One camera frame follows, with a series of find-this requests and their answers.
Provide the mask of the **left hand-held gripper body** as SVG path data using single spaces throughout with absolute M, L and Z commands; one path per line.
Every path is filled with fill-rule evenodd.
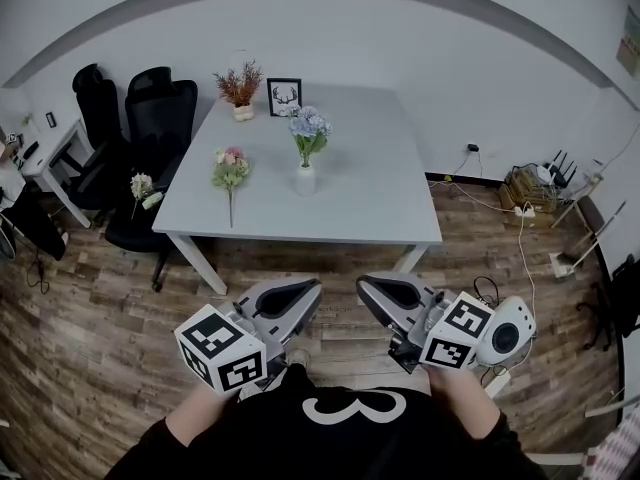
M 220 395 L 266 380 L 284 354 L 280 342 L 229 303 L 204 305 L 174 336 L 185 364 Z

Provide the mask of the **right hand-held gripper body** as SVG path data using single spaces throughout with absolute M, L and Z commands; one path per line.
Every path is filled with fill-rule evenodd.
M 393 337 L 389 355 L 408 373 L 417 366 L 468 367 L 496 312 L 467 292 L 436 292 L 403 338 Z

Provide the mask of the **white vase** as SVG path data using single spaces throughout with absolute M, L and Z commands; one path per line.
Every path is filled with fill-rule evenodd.
M 302 162 L 295 176 L 295 191 L 301 197 L 310 197 L 316 191 L 316 172 L 311 164 Z

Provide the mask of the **pink flower bouquet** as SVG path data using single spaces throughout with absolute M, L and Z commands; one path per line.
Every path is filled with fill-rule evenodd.
M 244 151 L 235 146 L 224 150 L 217 150 L 215 153 L 215 164 L 213 170 L 212 184 L 215 187 L 224 189 L 227 193 L 229 225 L 234 225 L 234 193 L 241 186 L 250 174 L 250 163 Z

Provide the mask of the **blue flower bouquet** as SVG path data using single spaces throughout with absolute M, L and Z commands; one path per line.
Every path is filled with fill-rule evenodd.
M 288 129 L 301 157 L 301 166 L 308 168 L 310 157 L 327 146 L 332 125 L 312 106 L 288 105 L 279 115 L 289 119 Z

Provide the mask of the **person's right forearm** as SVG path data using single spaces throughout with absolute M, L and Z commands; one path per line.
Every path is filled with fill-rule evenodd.
M 501 411 L 469 369 L 428 366 L 432 392 L 442 397 L 468 434 L 486 438 L 498 423 Z

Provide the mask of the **white flower bunch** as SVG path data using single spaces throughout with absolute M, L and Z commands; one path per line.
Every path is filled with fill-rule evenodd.
M 135 216 L 139 207 L 149 211 L 157 206 L 164 197 L 162 190 L 156 188 L 152 178 L 144 173 L 137 173 L 131 178 L 130 189 L 134 199 L 131 217 Z

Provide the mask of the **white round speaker device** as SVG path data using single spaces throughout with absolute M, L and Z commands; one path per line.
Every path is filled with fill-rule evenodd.
M 476 349 L 476 362 L 495 366 L 515 355 L 537 331 L 534 315 L 519 296 L 509 296 L 495 310 L 494 318 Z

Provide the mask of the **person's black shirt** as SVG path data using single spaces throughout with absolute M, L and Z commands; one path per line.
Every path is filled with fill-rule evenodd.
M 165 418 L 104 480 L 547 480 L 502 411 L 473 439 L 430 382 L 319 387 L 295 365 L 275 389 L 230 402 L 189 446 Z

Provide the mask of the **black framed deer picture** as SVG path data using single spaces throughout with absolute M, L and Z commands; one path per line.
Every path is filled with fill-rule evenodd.
M 269 111 L 272 117 L 285 117 L 290 106 L 302 106 L 302 80 L 299 78 L 268 78 Z

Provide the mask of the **dried orange plant white pot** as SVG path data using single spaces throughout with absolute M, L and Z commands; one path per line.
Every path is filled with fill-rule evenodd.
M 252 98 L 263 81 L 262 67 L 255 60 L 243 63 L 242 69 L 229 69 L 226 74 L 213 74 L 220 97 L 233 106 L 233 117 L 245 122 L 254 117 Z

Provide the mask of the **pink checked cloth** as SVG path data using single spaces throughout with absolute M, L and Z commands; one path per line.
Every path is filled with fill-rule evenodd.
M 640 461 L 640 409 L 628 415 L 582 462 L 580 480 L 622 480 Z

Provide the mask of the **black mesh office chair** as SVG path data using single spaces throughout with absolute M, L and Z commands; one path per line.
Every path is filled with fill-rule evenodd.
M 114 82 L 98 65 L 74 76 L 72 89 L 93 153 L 72 179 L 70 200 L 83 210 L 108 212 L 117 203 L 129 167 L 129 142 L 122 134 Z
M 170 68 L 155 67 L 132 78 L 124 102 L 130 137 L 127 171 L 105 239 L 125 251 L 158 255 L 151 280 L 156 292 L 162 289 L 160 276 L 173 243 L 153 230 L 160 205 L 144 208 L 131 181 L 143 175 L 150 181 L 151 195 L 166 194 L 192 141 L 197 99 L 195 81 L 174 81 Z

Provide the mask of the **white side desk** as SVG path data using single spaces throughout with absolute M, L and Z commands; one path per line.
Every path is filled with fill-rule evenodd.
M 84 228 L 90 228 L 90 220 L 70 200 L 51 167 L 55 155 L 67 145 L 80 144 L 80 159 L 84 162 L 93 154 L 94 149 L 90 145 L 82 118 L 76 117 L 68 123 L 59 124 L 56 128 L 46 129 L 36 141 L 39 147 L 24 161 L 21 168 L 22 176 L 25 180 L 35 180 L 45 191 L 52 191 Z

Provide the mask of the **wall poster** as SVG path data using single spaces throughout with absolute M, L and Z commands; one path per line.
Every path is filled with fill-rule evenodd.
M 640 17 L 628 6 L 617 61 L 632 78 L 640 77 Z

